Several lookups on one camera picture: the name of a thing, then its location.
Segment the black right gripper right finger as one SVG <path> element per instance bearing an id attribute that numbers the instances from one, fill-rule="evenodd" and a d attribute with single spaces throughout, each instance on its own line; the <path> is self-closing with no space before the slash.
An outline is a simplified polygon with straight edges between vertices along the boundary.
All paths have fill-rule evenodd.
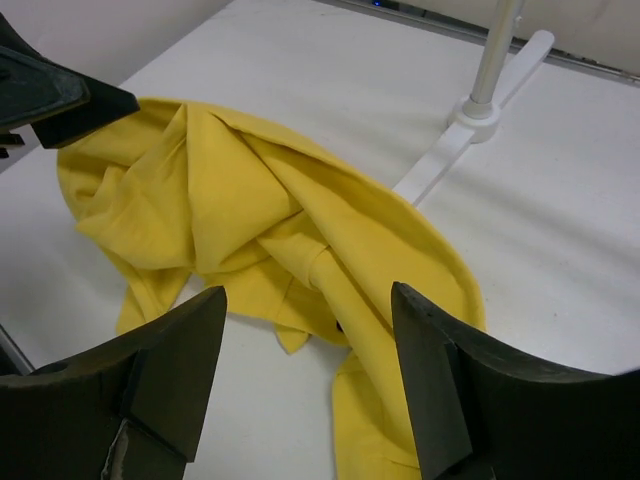
<path id="1" fill-rule="evenodd" d="M 635 479 L 639 374 L 516 349 L 395 283 L 392 317 L 425 479 Z"/>

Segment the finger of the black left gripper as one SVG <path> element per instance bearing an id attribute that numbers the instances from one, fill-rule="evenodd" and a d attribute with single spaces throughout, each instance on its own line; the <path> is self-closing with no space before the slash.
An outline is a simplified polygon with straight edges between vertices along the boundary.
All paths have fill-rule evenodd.
<path id="1" fill-rule="evenodd" d="M 59 149 L 139 110 L 134 94 L 42 56 L 1 19 L 1 147 L 25 145 L 30 126 L 42 147 Z"/>

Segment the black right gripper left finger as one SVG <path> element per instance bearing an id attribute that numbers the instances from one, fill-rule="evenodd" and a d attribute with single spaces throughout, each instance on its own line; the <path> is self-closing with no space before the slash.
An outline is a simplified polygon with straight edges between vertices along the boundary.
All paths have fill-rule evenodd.
<path id="1" fill-rule="evenodd" d="M 1 378 L 4 479 L 181 479 L 195 459 L 227 311 L 221 287 L 29 374 Z"/>

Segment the yellow trousers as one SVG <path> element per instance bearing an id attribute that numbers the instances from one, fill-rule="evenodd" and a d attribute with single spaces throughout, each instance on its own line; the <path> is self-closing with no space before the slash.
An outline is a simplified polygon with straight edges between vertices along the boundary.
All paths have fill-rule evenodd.
<path id="1" fill-rule="evenodd" d="M 339 478 L 419 477 L 392 286 L 476 328 L 485 312 L 468 266 L 410 203 L 282 125 L 169 99 L 62 148 L 57 172 L 78 231 L 127 281 L 119 333 L 167 312 L 191 276 L 222 286 L 288 352 L 312 336 L 349 348 L 332 392 Z"/>

